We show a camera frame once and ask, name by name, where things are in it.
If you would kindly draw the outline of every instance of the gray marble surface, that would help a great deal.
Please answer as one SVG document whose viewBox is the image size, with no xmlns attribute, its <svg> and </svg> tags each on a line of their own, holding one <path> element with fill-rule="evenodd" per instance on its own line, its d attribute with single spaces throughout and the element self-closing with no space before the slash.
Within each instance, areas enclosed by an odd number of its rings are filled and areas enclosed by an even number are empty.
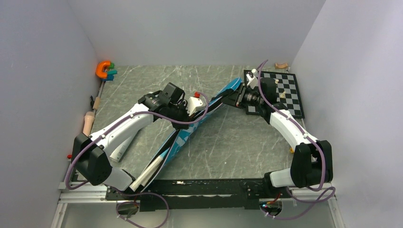
<svg viewBox="0 0 403 228">
<path fill-rule="evenodd" d="M 107 82 L 94 121 L 93 132 L 126 113 L 148 92 L 168 82 L 186 92 L 209 98 L 228 82 L 243 78 L 250 66 L 119 66 L 115 80 Z M 268 67 L 264 70 L 274 71 Z M 162 119 L 145 127 L 134 138 L 120 162 L 112 162 L 137 177 L 173 131 Z M 224 106 L 192 134 L 158 179 L 261 178 L 268 171 L 288 168 L 292 154 L 286 140 L 259 116 Z"/>
</svg>

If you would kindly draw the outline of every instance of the black and white checkerboard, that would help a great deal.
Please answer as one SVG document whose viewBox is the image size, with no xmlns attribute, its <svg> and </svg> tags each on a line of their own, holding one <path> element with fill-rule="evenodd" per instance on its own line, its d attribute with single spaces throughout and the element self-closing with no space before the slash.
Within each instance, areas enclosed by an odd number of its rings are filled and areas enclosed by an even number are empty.
<svg viewBox="0 0 403 228">
<path fill-rule="evenodd" d="M 248 81 L 246 78 L 247 72 L 250 72 L 250 70 L 244 70 L 244 82 Z M 262 71 L 261 77 L 278 79 L 277 101 L 285 104 L 294 118 L 305 118 L 295 74 Z M 284 91 L 286 92 L 285 98 L 280 98 L 280 94 L 282 94 Z M 259 115 L 259 113 L 256 111 L 256 108 L 253 106 L 249 106 L 246 113 L 251 115 Z"/>
</svg>

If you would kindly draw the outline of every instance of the purple cable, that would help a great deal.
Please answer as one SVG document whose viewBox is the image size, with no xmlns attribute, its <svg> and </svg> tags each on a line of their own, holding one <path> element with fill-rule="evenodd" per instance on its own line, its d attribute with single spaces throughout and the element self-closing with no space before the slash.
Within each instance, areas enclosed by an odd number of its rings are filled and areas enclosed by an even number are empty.
<svg viewBox="0 0 403 228">
<path fill-rule="evenodd" d="M 259 87 L 260 95 L 262 96 L 263 100 L 267 103 L 267 105 L 270 106 L 270 108 L 274 109 L 277 113 L 279 113 L 283 117 L 288 118 L 288 116 L 286 114 L 282 113 L 280 110 L 278 110 L 272 104 L 270 104 L 270 102 L 265 98 L 265 96 L 263 94 L 263 91 L 262 91 L 262 88 L 260 86 L 260 74 L 262 72 L 263 66 L 267 63 L 267 61 L 268 60 L 264 61 L 261 64 L 261 67 L 259 68 L 259 72 L 258 72 L 258 87 Z M 290 120 L 301 131 L 301 133 L 303 133 L 303 134 L 306 133 L 305 130 L 294 119 L 289 118 L 288 120 Z M 312 191 L 320 191 L 320 190 L 322 190 L 323 184 L 325 183 L 325 173 L 326 173 L 325 156 L 323 154 L 322 149 L 319 147 L 319 145 L 315 141 L 313 141 L 309 136 L 307 136 L 307 139 L 308 139 L 308 141 L 310 141 L 316 147 L 316 149 L 319 151 L 319 154 L 320 154 L 320 159 L 321 159 L 321 162 L 322 162 L 322 175 L 320 177 L 320 184 L 319 184 L 319 187 L 317 189 L 311 188 Z"/>
<path fill-rule="evenodd" d="M 141 196 L 141 195 L 153 195 L 153 196 L 159 197 L 159 198 L 162 199 L 162 200 L 164 201 L 164 203 L 165 203 L 165 206 L 166 206 L 166 216 L 165 216 L 164 221 L 163 221 L 160 225 L 158 225 L 158 226 L 156 226 L 156 227 L 154 227 L 154 228 L 160 228 L 160 227 L 162 227 L 162 226 L 166 223 L 166 221 L 168 220 L 168 217 L 169 217 L 169 206 L 168 206 L 168 202 L 166 201 L 166 199 L 164 199 L 164 197 L 162 197 L 162 196 L 160 196 L 160 195 L 158 195 L 158 194 L 156 194 L 156 193 L 153 193 L 153 192 L 143 192 L 143 193 L 137 193 L 137 194 L 125 194 L 125 193 L 119 191 L 117 188 L 114 188 L 114 187 L 111 187 L 111 188 L 114 189 L 114 190 L 116 190 L 120 195 L 126 196 L 126 197 Z M 133 221 L 131 221 L 131 220 L 126 219 L 125 217 L 123 217 L 122 215 L 119 214 L 119 208 L 120 208 L 120 206 L 125 205 L 125 204 L 132 204 L 132 203 L 133 203 L 133 202 L 131 202 L 131 201 L 127 201 L 127 202 L 123 202 L 123 203 L 120 203 L 119 205 L 117 205 L 117 207 L 116 207 L 116 214 L 118 215 L 119 218 L 123 219 L 124 221 L 126 221 L 126 222 L 128 222 L 128 223 L 130 223 L 130 224 L 132 224 L 132 225 L 134 225 L 134 226 L 137 226 L 137 227 L 139 227 L 139 228 L 145 228 L 145 227 L 142 227 L 142 226 L 138 225 L 137 223 L 135 223 L 135 222 L 133 222 Z"/>
<path fill-rule="evenodd" d="M 262 88 L 261 88 L 261 86 L 260 86 L 260 74 L 261 74 L 261 72 L 262 72 L 263 66 L 267 63 L 267 61 L 268 61 L 268 60 L 264 61 L 264 62 L 261 63 L 261 64 L 259 65 L 259 67 L 258 67 L 258 69 L 259 69 L 259 72 L 258 72 L 258 87 L 259 87 L 260 95 L 262 96 L 263 100 L 266 102 L 266 104 L 267 104 L 270 108 L 274 109 L 277 113 L 279 113 L 279 114 L 282 115 L 283 117 L 288 118 L 288 116 L 287 116 L 286 114 L 282 113 L 280 110 L 278 110 L 278 109 L 277 109 L 276 107 L 274 107 L 272 104 L 270 104 L 270 102 L 269 102 L 269 101 L 266 99 L 266 97 L 264 96 L 263 91 L 262 91 Z M 303 133 L 303 134 L 306 133 L 306 131 L 305 131 L 294 119 L 289 118 L 288 120 L 290 120 L 290 121 L 301 131 L 301 133 Z M 311 188 L 311 187 L 308 187 L 308 188 L 309 188 L 310 190 L 312 190 L 312 191 L 320 191 L 320 190 L 322 190 L 323 184 L 325 183 L 325 173 L 326 173 L 325 156 L 324 156 L 324 154 L 323 154 L 322 149 L 319 147 L 319 145 L 318 145 L 315 141 L 313 141 L 309 136 L 307 136 L 307 139 L 308 139 L 308 141 L 311 142 L 311 143 L 316 147 L 316 149 L 318 150 L 318 152 L 319 152 L 319 154 L 320 154 L 321 162 L 322 162 L 322 175 L 321 175 L 321 177 L 320 177 L 319 187 L 316 188 L 316 189 Z M 318 197 L 316 200 L 314 200 L 314 201 L 307 201 L 307 200 L 300 200 L 300 199 L 297 199 L 295 196 L 293 196 L 293 195 L 291 194 L 291 192 L 289 191 L 288 188 L 286 188 L 286 190 L 287 190 L 287 193 L 288 193 L 293 199 L 295 199 L 296 201 L 302 202 L 302 203 L 310 203 L 311 205 L 310 205 L 306 210 L 304 210 L 301 214 L 299 214 L 299 215 L 297 215 L 297 216 L 289 217 L 289 218 L 277 218 L 277 219 L 279 219 L 279 220 L 292 220 L 292 219 L 300 218 L 301 216 L 305 215 L 309 210 L 311 210 L 317 203 L 324 202 L 324 201 L 330 199 L 331 197 L 333 197 L 334 194 L 335 194 L 335 192 L 336 192 L 336 188 L 335 188 L 335 187 L 329 187 L 329 188 L 325 189 L 325 190 L 319 195 L 319 197 Z M 332 190 L 332 193 L 331 193 L 329 196 L 327 196 L 326 198 L 320 199 L 320 198 L 321 198 L 327 191 L 329 191 L 329 190 Z"/>
<path fill-rule="evenodd" d="M 329 190 L 332 190 L 332 193 L 331 193 L 329 196 L 327 196 L 326 198 L 319 200 L 319 199 L 320 199 L 327 191 L 329 191 Z M 265 216 L 269 216 L 270 218 L 273 218 L 273 219 L 278 219 L 278 220 L 293 220 L 293 219 L 298 219 L 298 218 L 304 216 L 306 213 L 308 213 L 308 211 L 311 210 L 311 209 L 316 205 L 316 203 L 318 203 L 318 202 L 324 202 L 324 201 L 330 199 L 331 197 L 333 197 L 333 195 L 335 194 L 335 191 L 336 191 L 336 188 L 335 188 L 335 187 L 329 187 L 329 188 L 325 189 L 325 190 L 318 196 L 318 198 L 317 198 L 315 201 L 310 202 L 310 203 L 312 203 L 312 204 L 311 204 L 309 207 L 307 207 L 303 212 L 301 212 L 301 214 L 296 215 L 296 216 L 293 216 L 293 217 L 289 217 L 289 218 L 278 218 L 277 216 L 272 216 L 272 215 L 270 215 L 269 213 L 265 212 L 262 208 L 260 208 L 260 210 L 263 212 L 263 214 L 265 214 Z M 293 198 L 294 198 L 295 200 L 299 201 L 299 202 L 306 202 L 305 200 L 300 200 L 300 199 L 298 200 L 298 199 L 295 198 L 295 197 L 293 197 Z"/>
<path fill-rule="evenodd" d="M 201 115 L 198 119 L 196 119 L 196 120 L 194 120 L 194 121 L 190 121 L 190 122 L 177 121 L 177 120 L 168 118 L 168 117 L 166 117 L 166 116 L 163 116 L 163 115 L 161 115 L 161 114 L 154 113 L 154 112 L 150 112 L 150 111 L 136 112 L 136 113 L 133 114 L 133 117 L 134 117 L 134 116 L 137 116 L 137 115 L 141 115 L 141 114 L 152 114 L 152 115 L 158 116 L 158 117 L 160 117 L 160 118 L 162 118 L 162 119 L 165 119 L 165 120 L 171 121 L 171 122 L 173 122 L 173 123 L 176 123 L 176 124 L 188 125 L 188 124 L 197 123 L 197 122 L 199 122 L 200 120 L 202 120 L 202 119 L 206 116 L 206 114 L 207 114 L 207 112 L 208 112 L 208 110 L 209 110 L 209 99 L 208 99 L 208 97 L 206 96 L 206 94 L 204 94 L 204 93 L 202 93 L 202 92 L 199 92 L 199 94 L 202 95 L 202 96 L 204 97 L 204 99 L 206 100 L 206 108 L 204 109 L 203 115 Z M 130 119 L 130 118 L 132 118 L 131 115 L 125 116 L 125 117 L 122 118 L 120 121 L 116 122 L 111 128 L 109 128 L 108 130 L 106 130 L 103 135 L 108 135 L 108 134 L 111 133 L 115 128 L 117 128 L 119 125 L 121 125 L 124 121 L 126 121 L 126 120 L 128 120 L 128 119 Z M 77 164 L 78 159 L 80 159 L 80 157 L 81 157 L 91 146 L 93 146 L 94 144 L 96 144 L 97 142 L 99 142 L 101 139 L 102 139 L 102 136 L 99 136 L 98 138 L 94 139 L 90 144 L 88 144 L 86 147 L 84 147 L 84 149 L 81 150 L 80 153 L 78 153 L 77 156 L 73 159 L 73 161 L 71 162 L 71 165 L 70 165 L 70 166 L 68 167 L 68 169 L 67 169 L 67 173 L 66 173 L 66 176 L 65 176 L 65 185 L 66 185 L 66 188 L 67 188 L 67 189 L 69 189 L 69 190 L 78 189 L 79 187 L 81 187 L 81 186 L 83 186 L 84 184 L 88 183 L 88 181 L 85 181 L 85 182 L 80 183 L 79 185 L 76 185 L 76 186 L 74 186 L 74 187 L 72 187 L 72 186 L 69 185 L 69 181 L 70 181 L 70 178 L 71 178 L 71 174 L 73 173 L 73 168 L 74 168 L 74 166 Z"/>
</svg>

